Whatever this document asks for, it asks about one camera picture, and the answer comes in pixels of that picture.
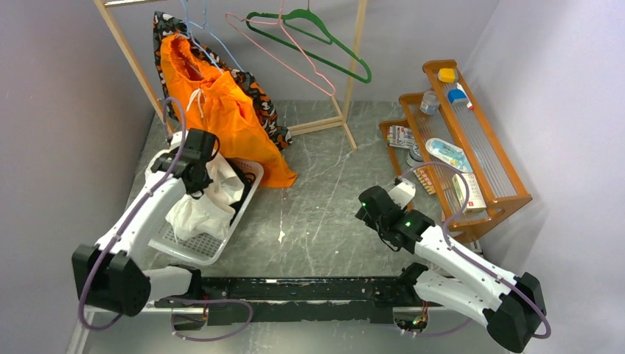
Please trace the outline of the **white shorts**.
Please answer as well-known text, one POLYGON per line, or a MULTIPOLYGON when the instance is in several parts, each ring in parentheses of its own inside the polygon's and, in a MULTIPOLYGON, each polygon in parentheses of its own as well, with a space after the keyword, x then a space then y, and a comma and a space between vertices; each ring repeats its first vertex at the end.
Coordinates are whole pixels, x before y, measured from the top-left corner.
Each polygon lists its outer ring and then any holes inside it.
POLYGON ((212 182, 202 196, 182 197, 166 215, 178 242, 190 240, 203 233, 223 240, 230 232, 235 216, 233 204, 241 201, 244 183, 233 167, 217 154, 206 164, 212 182))

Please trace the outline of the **black shorts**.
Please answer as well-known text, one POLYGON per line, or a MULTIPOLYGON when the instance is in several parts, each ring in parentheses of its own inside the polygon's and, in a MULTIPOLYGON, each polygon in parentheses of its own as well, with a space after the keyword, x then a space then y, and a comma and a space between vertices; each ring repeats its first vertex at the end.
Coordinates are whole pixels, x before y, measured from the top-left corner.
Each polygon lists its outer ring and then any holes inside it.
POLYGON ((242 196, 241 198, 230 204, 230 207, 232 207, 234 209, 234 216, 232 217, 232 219, 230 220, 230 225, 233 224, 234 219, 236 218, 236 216, 238 215, 243 202, 245 201, 245 199, 247 198, 249 192, 251 191, 251 187, 253 185, 253 183, 256 181, 256 175, 252 172, 245 172, 243 171, 241 168, 239 168, 235 163, 233 159, 228 159, 228 163, 230 164, 230 166, 233 168, 234 172, 237 174, 237 177, 239 178, 239 180, 242 182, 243 184, 243 191, 242 191, 242 196))

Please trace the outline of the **white plastic basket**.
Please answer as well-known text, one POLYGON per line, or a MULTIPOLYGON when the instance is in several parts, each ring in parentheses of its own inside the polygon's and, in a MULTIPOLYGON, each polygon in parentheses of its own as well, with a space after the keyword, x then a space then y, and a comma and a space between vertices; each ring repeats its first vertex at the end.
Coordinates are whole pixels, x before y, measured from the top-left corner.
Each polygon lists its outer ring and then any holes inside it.
POLYGON ((155 237, 149 241, 148 246, 150 248, 181 262, 192 263, 197 266, 210 266, 217 261, 234 234, 264 175, 263 167, 257 162, 245 159, 230 159, 228 162, 243 172, 245 177, 251 177, 251 188, 240 202, 240 207, 232 219, 229 233, 224 238, 201 233, 189 240, 182 241, 176 239, 171 225, 165 221, 158 228, 155 237))

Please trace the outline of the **orange wooden shelf rack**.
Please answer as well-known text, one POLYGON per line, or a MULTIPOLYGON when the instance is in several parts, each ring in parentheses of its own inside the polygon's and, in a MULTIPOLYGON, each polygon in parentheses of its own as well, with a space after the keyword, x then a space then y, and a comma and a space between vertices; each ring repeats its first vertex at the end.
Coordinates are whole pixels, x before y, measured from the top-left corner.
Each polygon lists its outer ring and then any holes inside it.
POLYGON ((423 159, 431 162, 431 155, 425 150, 430 138, 439 138, 463 149, 477 178, 486 210, 481 213, 467 213, 455 218, 450 224, 453 237, 463 243, 483 237, 497 225, 525 206, 532 199, 517 171, 478 103, 472 89, 459 71, 454 60, 431 60, 423 64, 422 70, 439 99, 439 110, 432 116, 420 111, 422 93, 403 94, 399 103, 404 117, 380 123, 382 133, 391 125, 409 127, 414 135, 423 159), (437 73, 442 68, 454 68, 458 74, 455 83, 443 83, 437 73), (451 105, 447 92, 456 89, 460 82, 468 93, 473 110, 466 105, 451 105))

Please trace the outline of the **patterned dark shorts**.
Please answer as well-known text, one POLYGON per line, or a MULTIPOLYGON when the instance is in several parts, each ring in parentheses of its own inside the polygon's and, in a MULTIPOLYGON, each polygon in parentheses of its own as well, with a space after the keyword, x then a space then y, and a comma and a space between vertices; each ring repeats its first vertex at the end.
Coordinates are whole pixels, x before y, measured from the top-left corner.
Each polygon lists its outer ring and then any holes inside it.
MULTIPOLYGON (((162 11, 155 11, 153 13, 154 61, 161 82, 161 88, 166 97, 169 95, 169 92, 161 65, 161 45, 167 37, 173 36, 182 39, 186 34, 186 25, 183 20, 162 11)), ((263 127, 272 143, 274 143, 280 151, 289 147, 293 143, 291 133, 288 128, 278 123, 275 105, 258 84, 256 78, 250 72, 241 72, 238 69, 228 67, 226 62, 224 62, 216 52, 203 44, 200 45, 203 46, 213 58, 218 59, 220 66, 231 74, 234 78, 234 82, 252 99, 259 124, 263 127)), ((191 52, 197 59, 210 66, 215 66, 194 44, 191 44, 191 52)))

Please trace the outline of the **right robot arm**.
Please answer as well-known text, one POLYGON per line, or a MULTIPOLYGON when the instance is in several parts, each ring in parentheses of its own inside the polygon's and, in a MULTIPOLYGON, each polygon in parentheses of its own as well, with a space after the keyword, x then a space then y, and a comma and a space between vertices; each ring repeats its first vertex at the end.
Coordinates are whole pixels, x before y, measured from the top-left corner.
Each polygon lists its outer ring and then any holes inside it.
POLYGON ((431 218, 407 208, 415 194, 406 180, 391 190, 369 187, 359 195, 355 215, 391 250, 406 250, 450 275, 418 263, 398 285, 399 299, 406 305, 421 299, 443 305, 482 325, 509 352, 522 353, 531 339, 540 338, 537 331, 546 318, 540 281, 528 272, 506 271, 449 238, 431 218))

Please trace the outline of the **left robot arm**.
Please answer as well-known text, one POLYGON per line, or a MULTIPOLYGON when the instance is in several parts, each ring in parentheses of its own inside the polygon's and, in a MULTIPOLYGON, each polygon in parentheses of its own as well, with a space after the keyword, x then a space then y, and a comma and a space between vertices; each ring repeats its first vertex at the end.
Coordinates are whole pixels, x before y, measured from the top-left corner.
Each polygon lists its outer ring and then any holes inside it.
POLYGON ((187 307, 201 302, 200 271, 187 265, 142 270, 139 257, 157 236, 167 213, 184 196, 211 183, 206 165, 217 155, 219 139, 192 128, 179 147, 159 155, 142 193, 93 246, 80 245, 71 256, 78 313, 86 306, 135 316, 148 302, 172 297, 187 307))

